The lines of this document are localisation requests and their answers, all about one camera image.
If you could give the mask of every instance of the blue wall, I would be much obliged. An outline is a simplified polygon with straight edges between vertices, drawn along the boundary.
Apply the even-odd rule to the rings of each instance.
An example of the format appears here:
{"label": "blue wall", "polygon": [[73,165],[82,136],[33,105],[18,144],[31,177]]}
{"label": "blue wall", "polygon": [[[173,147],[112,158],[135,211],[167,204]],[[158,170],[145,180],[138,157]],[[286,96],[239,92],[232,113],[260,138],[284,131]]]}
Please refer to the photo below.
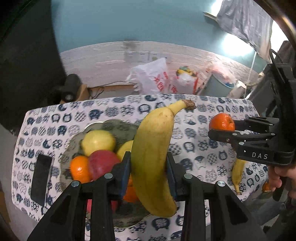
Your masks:
{"label": "blue wall", "polygon": [[[60,52],[97,43],[138,40],[173,43],[214,52],[251,67],[255,51],[231,56],[227,35],[203,15],[215,0],[52,0]],[[256,57],[254,70],[266,62]]]}

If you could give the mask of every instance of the tablecloth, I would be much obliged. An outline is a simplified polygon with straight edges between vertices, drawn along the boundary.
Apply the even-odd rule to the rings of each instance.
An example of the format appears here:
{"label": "tablecloth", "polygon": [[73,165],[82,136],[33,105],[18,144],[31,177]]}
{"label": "tablecloth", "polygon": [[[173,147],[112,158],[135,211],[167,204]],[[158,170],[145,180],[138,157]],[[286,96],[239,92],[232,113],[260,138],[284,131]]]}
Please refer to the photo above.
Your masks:
{"label": "tablecloth", "polygon": [[[88,124],[108,119],[121,119],[139,125],[155,108],[168,106],[180,100],[191,99],[197,109],[182,110],[175,117],[169,151],[175,162],[181,163],[188,173],[205,182],[225,181],[234,191],[231,169],[236,153],[223,142],[208,138],[208,124],[216,114],[225,112],[233,119],[258,116],[253,104],[246,99],[228,99],[184,94],[132,95],[71,102],[30,110],[26,113],[14,152],[12,168],[12,201],[31,218],[39,221],[58,198],[65,185],[60,175],[63,152],[71,137]],[[31,181],[37,156],[42,153],[53,158],[51,177],[47,185],[46,207],[31,200]],[[241,200],[258,190],[267,179],[265,165],[247,162],[239,185]],[[170,240],[181,235],[184,203],[178,203],[178,211],[171,218],[148,216],[138,225],[127,229],[114,229],[117,241]],[[209,205],[205,201],[206,223],[210,223]],[[90,225],[86,225],[89,240]]]}

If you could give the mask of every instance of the banana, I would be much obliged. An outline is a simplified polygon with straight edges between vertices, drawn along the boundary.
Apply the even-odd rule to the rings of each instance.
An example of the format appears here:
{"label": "banana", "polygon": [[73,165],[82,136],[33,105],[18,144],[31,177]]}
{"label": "banana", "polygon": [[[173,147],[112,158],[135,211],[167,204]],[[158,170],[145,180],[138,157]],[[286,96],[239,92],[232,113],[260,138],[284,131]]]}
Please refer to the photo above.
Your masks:
{"label": "banana", "polygon": [[140,124],[131,150],[131,177],[136,194],[153,215],[171,217],[177,206],[168,186],[165,162],[174,127],[182,109],[195,109],[191,100],[179,100],[151,111]]}
{"label": "banana", "polygon": [[244,169],[245,163],[246,163],[245,160],[237,159],[231,172],[231,178],[232,178],[235,191],[239,195],[241,194],[241,192],[239,191],[239,184],[242,180],[242,171]]}

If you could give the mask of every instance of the banana stem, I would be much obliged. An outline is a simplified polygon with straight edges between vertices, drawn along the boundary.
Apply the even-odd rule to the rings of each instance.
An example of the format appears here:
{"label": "banana stem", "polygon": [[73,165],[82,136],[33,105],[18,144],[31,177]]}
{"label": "banana stem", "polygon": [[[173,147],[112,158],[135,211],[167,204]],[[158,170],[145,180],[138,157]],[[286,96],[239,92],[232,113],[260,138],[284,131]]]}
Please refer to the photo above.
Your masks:
{"label": "banana stem", "polygon": [[192,100],[178,100],[177,102],[170,104],[168,108],[175,116],[180,110],[186,108],[187,110],[196,109],[196,105]]}

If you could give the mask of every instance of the fruit plate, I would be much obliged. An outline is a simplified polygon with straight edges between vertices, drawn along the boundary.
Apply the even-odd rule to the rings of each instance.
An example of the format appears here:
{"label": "fruit plate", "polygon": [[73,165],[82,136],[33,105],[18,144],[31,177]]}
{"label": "fruit plate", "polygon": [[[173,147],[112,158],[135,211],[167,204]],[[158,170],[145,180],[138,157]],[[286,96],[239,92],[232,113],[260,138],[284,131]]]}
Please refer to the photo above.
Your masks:
{"label": "fruit plate", "polygon": [[[127,141],[133,140],[137,132],[138,126],[122,120],[107,120],[98,121],[88,125],[82,132],[74,135],[69,141],[65,152],[59,159],[61,175],[60,183],[62,190],[73,181],[70,173],[70,162],[71,160],[79,155],[83,155],[81,148],[81,141],[83,140],[86,133],[92,130],[106,130],[109,131],[116,139],[115,152]],[[116,212],[113,214],[113,223],[116,227],[127,228],[134,226],[144,217],[150,213],[143,207],[141,202],[128,203],[122,201]],[[86,220],[90,219],[90,213],[86,213]]]}

